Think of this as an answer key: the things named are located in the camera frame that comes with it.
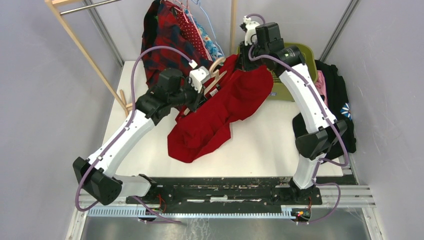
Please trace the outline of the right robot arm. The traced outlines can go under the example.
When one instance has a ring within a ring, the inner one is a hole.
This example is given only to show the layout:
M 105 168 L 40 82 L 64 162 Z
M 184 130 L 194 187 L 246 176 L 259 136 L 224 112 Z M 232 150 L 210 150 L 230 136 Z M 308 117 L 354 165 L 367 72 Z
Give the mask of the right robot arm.
M 299 153 L 296 172 L 289 182 L 289 199 L 302 204 L 313 192 L 318 165 L 347 130 L 345 120 L 338 120 L 318 93 L 301 50 L 286 46 L 277 23 L 259 24 L 245 19 L 240 25 L 244 41 L 239 44 L 238 67 L 252 71 L 267 66 L 286 86 L 297 104 L 307 133 L 295 139 Z

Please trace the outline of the red pleated skirt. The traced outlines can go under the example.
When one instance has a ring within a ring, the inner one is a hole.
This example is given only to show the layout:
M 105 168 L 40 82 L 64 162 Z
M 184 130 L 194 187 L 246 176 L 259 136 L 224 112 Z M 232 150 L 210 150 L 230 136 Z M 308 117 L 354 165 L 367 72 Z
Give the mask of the red pleated skirt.
M 230 124 L 253 115 L 271 93 L 274 82 L 265 65 L 251 71 L 236 68 L 238 57 L 229 56 L 220 67 L 219 89 L 195 112 L 181 109 L 167 136 L 168 155 L 183 163 L 212 153 L 231 139 Z

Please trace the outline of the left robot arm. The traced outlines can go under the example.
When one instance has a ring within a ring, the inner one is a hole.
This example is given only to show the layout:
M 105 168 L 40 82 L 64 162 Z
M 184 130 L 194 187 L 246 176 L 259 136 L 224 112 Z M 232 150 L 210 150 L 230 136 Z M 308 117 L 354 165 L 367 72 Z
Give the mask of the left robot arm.
M 172 108 L 185 106 L 194 111 L 210 78 L 205 67 L 190 71 L 187 77 L 175 68 L 163 70 L 157 83 L 137 99 L 135 110 L 110 139 L 87 158 L 78 157 L 73 162 L 79 187 L 104 206 L 119 197 L 130 196 L 139 197 L 147 204 L 154 202 L 158 191 L 148 177 L 117 175 L 117 169 L 139 140 L 169 115 Z

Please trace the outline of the red plaid shirt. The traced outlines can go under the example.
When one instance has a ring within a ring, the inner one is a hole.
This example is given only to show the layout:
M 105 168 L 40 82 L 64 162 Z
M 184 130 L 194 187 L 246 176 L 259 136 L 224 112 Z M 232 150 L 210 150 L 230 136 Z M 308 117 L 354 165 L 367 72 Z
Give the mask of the red plaid shirt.
M 155 31 L 154 15 L 158 15 L 159 28 Z M 209 68 L 211 60 L 202 57 L 181 35 L 181 30 L 175 15 L 168 9 L 164 0 L 154 0 L 143 21 L 144 31 L 142 34 L 141 51 L 156 47 L 166 46 L 179 50 L 187 55 L 190 60 L 194 60 L 200 66 Z M 169 49 L 155 49 L 142 57 L 148 87 L 156 84 L 161 71 L 167 68 L 180 70 L 183 75 L 188 76 L 192 68 L 189 61 L 179 53 Z

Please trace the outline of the wooden hanger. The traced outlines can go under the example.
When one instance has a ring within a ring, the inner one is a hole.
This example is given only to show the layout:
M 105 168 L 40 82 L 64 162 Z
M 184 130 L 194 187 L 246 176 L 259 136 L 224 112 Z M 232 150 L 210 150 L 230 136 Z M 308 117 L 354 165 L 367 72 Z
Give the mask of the wooden hanger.
M 218 69 L 218 66 L 223 64 L 226 61 L 225 57 L 220 57 L 217 60 L 215 60 L 211 66 L 209 67 L 209 72 L 210 72 L 210 79 L 205 82 L 203 85 L 205 87 L 204 90 L 204 98 L 202 99 L 201 105 L 203 103 L 206 102 L 207 100 L 207 94 L 212 90 L 213 87 L 216 87 L 217 84 L 219 83 L 219 81 L 221 80 L 221 78 L 227 73 L 227 71 L 223 71 L 222 73 L 220 73 L 220 70 Z M 183 115 L 186 116 L 188 115 L 190 112 L 196 112 L 196 111 L 190 111 L 187 107 L 183 112 Z

